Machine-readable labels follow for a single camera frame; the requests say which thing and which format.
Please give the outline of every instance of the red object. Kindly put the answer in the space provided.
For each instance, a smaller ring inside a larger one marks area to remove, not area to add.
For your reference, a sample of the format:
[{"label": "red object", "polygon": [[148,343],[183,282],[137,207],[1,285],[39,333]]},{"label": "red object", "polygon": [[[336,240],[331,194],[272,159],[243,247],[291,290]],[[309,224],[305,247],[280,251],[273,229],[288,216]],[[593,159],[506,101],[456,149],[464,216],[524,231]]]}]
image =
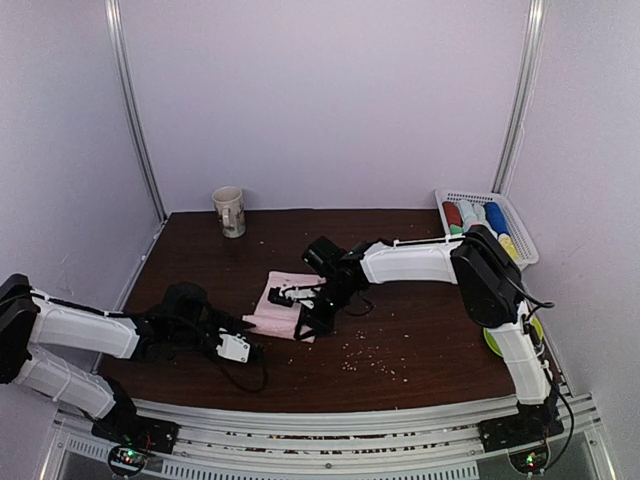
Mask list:
[{"label": "red object", "polygon": [[462,217],[456,204],[453,202],[443,202],[442,209],[444,210],[444,216],[447,217],[448,225],[457,225],[462,227]]}]

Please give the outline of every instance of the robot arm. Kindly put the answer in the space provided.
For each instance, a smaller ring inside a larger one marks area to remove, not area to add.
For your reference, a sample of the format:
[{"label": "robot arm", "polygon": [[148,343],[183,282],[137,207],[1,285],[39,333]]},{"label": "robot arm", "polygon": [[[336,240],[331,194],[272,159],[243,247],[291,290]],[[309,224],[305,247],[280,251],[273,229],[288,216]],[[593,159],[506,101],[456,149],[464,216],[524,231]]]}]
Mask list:
[{"label": "robot arm", "polygon": [[169,287],[161,304],[129,316],[50,297],[15,274],[0,286],[0,384],[14,382],[78,407],[94,421],[95,435],[170,453],[176,424],[138,416],[117,382],[69,364],[42,344],[147,362],[192,348],[247,363],[261,356],[243,334],[251,326],[211,307],[206,292],[192,284]]},{"label": "robot arm", "polygon": [[302,258],[325,283],[307,288],[306,294],[304,288],[274,288],[269,296],[281,305],[302,303],[296,338],[330,333],[335,314],[372,283],[457,284],[469,318],[487,328],[500,347],[518,399],[520,413],[513,419],[481,425],[485,449],[509,448],[562,431],[548,363],[540,358],[542,345],[529,324],[531,311],[520,269],[486,227],[473,226],[463,237],[360,243],[349,252],[320,237]]}]

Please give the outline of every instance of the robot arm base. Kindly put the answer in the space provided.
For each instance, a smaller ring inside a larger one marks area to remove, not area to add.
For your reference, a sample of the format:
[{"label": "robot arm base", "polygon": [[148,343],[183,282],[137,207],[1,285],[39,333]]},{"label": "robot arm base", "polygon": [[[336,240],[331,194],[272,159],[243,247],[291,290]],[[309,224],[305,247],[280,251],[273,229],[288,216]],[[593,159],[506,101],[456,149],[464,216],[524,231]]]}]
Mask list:
[{"label": "robot arm base", "polygon": [[480,422],[478,429],[484,451],[513,449],[560,435],[564,426],[558,418],[556,401],[552,392],[542,405],[518,403],[517,414]]},{"label": "robot arm base", "polygon": [[113,390],[116,404],[99,420],[93,419],[91,433],[106,440],[122,443],[139,451],[171,454],[178,438],[178,425],[157,418],[141,417],[120,384],[106,379]]}]

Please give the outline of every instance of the mug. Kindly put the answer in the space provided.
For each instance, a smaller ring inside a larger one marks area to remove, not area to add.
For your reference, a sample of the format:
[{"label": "mug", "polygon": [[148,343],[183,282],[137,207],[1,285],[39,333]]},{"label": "mug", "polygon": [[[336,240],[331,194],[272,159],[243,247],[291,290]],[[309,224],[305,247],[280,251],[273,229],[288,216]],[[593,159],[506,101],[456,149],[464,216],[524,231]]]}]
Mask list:
[{"label": "mug", "polygon": [[246,230],[244,201],[239,187],[222,187],[213,192],[211,200],[218,212],[222,234],[227,238],[238,238]]}]

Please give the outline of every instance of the white wall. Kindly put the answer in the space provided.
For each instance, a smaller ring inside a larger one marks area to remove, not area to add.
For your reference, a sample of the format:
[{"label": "white wall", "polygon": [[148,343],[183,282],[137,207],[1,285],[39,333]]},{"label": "white wall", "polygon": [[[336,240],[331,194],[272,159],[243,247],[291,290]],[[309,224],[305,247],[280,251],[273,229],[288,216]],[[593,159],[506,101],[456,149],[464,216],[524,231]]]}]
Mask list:
[{"label": "white wall", "polygon": [[640,3],[553,2],[510,191],[541,254],[525,279],[569,380],[640,478]]},{"label": "white wall", "polygon": [[[157,228],[112,57],[102,0],[0,2],[0,281],[102,308]],[[54,413],[0,386],[0,478],[34,478]]]},{"label": "white wall", "polygon": [[122,2],[170,211],[435,206],[491,188],[527,0]]}]

